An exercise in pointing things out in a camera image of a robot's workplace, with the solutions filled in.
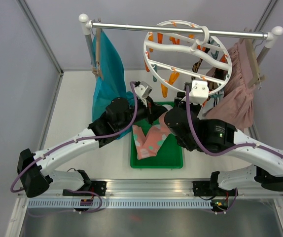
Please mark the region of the pink patterned sock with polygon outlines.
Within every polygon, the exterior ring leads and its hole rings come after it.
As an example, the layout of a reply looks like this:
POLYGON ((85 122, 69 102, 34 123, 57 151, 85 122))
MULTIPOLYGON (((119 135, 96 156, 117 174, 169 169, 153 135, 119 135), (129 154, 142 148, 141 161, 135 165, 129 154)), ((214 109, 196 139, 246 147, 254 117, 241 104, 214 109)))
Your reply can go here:
POLYGON ((159 117, 158 119, 159 124, 152 126, 145 137, 145 142, 142 147, 145 148, 151 154, 149 155, 149 157, 157 155, 163 143, 165 142, 167 137, 171 134, 170 129, 164 122, 165 115, 167 114, 168 111, 169 110, 164 112, 159 117))
POLYGON ((137 159, 145 159, 149 157, 155 157, 158 152, 158 146, 156 145, 156 133, 159 129, 156 126, 150 128, 145 135, 142 128, 133 125, 133 139, 137 150, 137 159))

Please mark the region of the brown argyle sock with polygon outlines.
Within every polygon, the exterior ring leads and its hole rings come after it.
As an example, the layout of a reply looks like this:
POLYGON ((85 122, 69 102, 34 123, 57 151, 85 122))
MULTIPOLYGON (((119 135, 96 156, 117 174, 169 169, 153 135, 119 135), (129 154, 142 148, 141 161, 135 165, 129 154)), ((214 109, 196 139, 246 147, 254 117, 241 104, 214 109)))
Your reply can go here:
MULTIPOLYGON (((220 80, 225 80, 226 71, 222 69, 212 68, 208 71, 207 76, 213 77, 220 80)), ((216 82, 209 81, 208 82, 209 90, 214 90, 218 88, 218 84, 216 82)))
POLYGON ((199 61, 197 61, 197 62, 193 65, 193 67, 192 67, 192 72, 194 72, 194 73, 197 73, 197 72, 198 72, 198 70, 199 70, 199 68, 200 68, 200 66, 201 66, 202 61, 203 61, 203 59, 200 58, 199 61))

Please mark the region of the white round clip hanger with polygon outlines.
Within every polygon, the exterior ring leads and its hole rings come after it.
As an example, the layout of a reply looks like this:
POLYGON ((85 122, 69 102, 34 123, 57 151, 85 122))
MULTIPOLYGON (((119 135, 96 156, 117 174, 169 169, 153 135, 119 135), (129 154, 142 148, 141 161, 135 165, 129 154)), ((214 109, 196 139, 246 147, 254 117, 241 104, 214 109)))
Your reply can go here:
POLYGON ((232 73, 228 50, 217 37, 206 34, 147 32, 143 57, 146 71, 152 74, 154 81, 161 83, 164 95, 171 90, 182 91, 180 84, 193 80, 216 82, 218 88, 209 90, 209 95, 213 95, 224 89, 232 73), (203 61, 194 73, 192 67, 200 58, 203 61), (225 80, 207 76, 212 68, 226 71, 225 80))

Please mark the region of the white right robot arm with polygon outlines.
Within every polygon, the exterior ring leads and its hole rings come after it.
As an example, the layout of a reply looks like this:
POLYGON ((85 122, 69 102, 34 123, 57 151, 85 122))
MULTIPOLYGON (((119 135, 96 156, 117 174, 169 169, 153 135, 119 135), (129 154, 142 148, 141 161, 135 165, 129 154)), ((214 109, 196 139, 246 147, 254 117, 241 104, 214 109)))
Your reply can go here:
POLYGON ((250 165, 232 171, 215 171, 208 181, 197 181, 193 192, 199 196, 237 194, 238 188, 256 187, 283 192, 283 150, 252 139, 235 126, 218 119, 199 119, 199 105, 188 104, 185 93, 178 92, 174 107, 164 123, 176 137, 177 144, 188 151, 212 157, 239 158, 250 165))

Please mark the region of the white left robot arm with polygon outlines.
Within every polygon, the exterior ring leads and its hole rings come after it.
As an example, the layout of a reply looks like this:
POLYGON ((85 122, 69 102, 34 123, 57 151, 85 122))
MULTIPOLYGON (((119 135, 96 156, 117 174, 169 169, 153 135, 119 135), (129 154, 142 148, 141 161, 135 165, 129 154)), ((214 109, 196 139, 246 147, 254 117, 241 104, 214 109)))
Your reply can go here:
POLYGON ((145 119, 153 124, 169 109, 170 105, 157 104, 150 97, 145 103, 137 100, 134 106, 130 106, 125 98, 113 99, 98 119, 70 140, 34 153, 30 149, 21 151, 17 165, 18 180, 23 186, 20 190, 29 198, 50 189, 75 190, 80 196, 88 195, 91 180, 85 171, 67 173, 57 168, 83 153, 113 142, 135 122, 145 119))

